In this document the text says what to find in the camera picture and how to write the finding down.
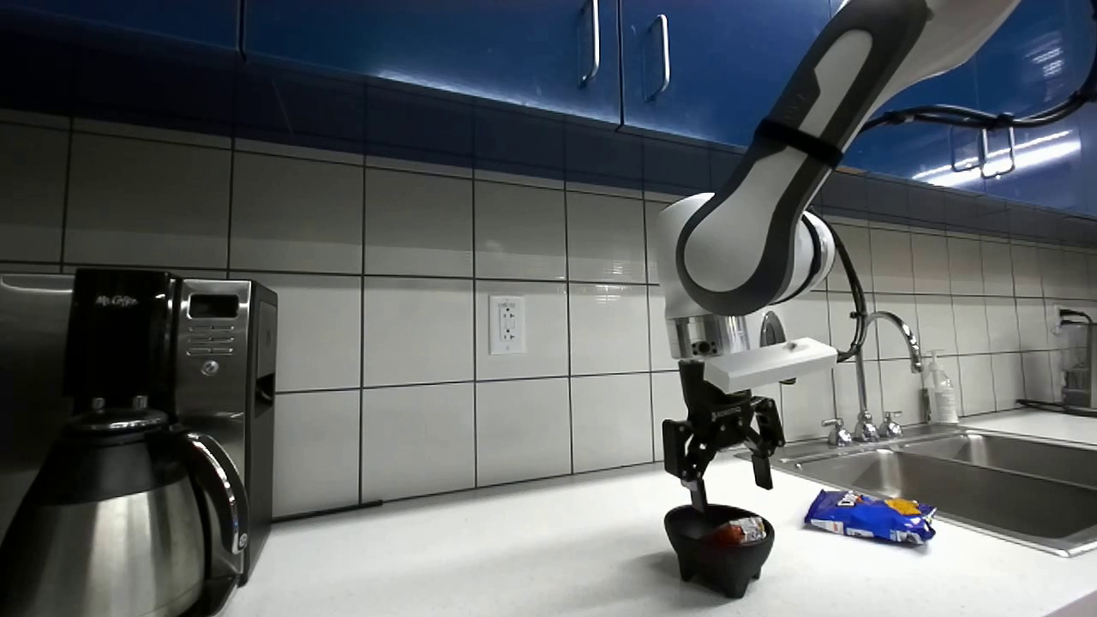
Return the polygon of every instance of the blue package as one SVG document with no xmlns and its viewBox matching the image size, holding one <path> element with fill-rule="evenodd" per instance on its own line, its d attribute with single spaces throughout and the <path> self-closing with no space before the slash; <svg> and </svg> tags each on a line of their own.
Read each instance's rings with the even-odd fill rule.
<svg viewBox="0 0 1097 617">
<path fill-rule="evenodd" d="M 934 509 L 918 500 L 885 500 L 858 491 L 819 491 L 806 526 L 829 536 L 872 539 L 886 544 L 925 544 L 932 533 Z"/>
</svg>

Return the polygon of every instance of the stainless steel sink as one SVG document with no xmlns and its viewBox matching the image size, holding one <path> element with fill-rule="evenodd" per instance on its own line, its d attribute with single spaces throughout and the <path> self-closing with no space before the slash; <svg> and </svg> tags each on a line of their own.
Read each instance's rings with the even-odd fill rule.
<svg viewBox="0 0 1097 617">
<path fill-rule="evenodd" d="M 1053 443 L 1021 443 L 969 432 L 958 440 L 912 443 L 909 454 L 964 460 L 972 467 L 1016 469 L 1097 491 L 1097 451 L 1069 451 Z"/>
<path fill-rule="evenodd" d="M 778 467 L 829 488 L 914 496 L 934 505 L 942 519 L 1056 556 L 1097 550 L 1097 454 L 1086 451 L 958 432 L 932 443 L 829 451 Z"/>
</svg>

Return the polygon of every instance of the carafe handle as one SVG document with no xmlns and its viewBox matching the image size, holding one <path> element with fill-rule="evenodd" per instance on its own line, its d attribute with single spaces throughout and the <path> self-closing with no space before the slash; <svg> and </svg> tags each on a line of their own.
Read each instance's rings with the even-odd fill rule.
<svg viewBox="0 0 1097 617">
<path fill-rule="evenodd" d="M 192 615 L 215 615 L 234 585 L 242 580 L 245 568 L 245 505 L 242 505 L 242 479 L 225 457 L 220 443 L 211 443 L 203 432 L 183 432 L 183 460 L 187 477 L 203 495 L 209 495 L 209 505 L 215 511 L 220 526 L 220 550 L 224 556 L 211 556 L 211 574 L 205 577 L 205 591 Z"/>
</svg>

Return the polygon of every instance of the coffee maker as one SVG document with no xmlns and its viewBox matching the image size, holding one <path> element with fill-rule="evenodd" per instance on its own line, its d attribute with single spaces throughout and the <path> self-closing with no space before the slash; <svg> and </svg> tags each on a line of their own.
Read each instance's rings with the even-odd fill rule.
<svg viewBox="0 0 1097 617">
<path fill-rule="evenodd" d="M 209 615 L 245 580 L 272 520 L 274 310 L 253 280 L 76 276 L 72 421 L 0 544 L 0 615 Z"/>
</svg>

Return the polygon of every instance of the cabinet door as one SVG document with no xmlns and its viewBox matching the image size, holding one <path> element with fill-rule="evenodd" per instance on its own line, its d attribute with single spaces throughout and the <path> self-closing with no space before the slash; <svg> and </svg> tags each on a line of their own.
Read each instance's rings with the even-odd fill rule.
<svg viewBox="0 0 1097 617">
<path fill-rule="evenodd" d="M 0 0 L 3 11 L 64 23 L 240 50 L 240 0 Z"/>
<path fill-rule="evenodd" d="M 612 30 L 612 0 L 253 0 L 242 50 L 617 123 Z"/>
<path fill-rule="evenodd" d="M 624 0 L 624 127 L 742 148 L 836 0 Z"/>
</svg>

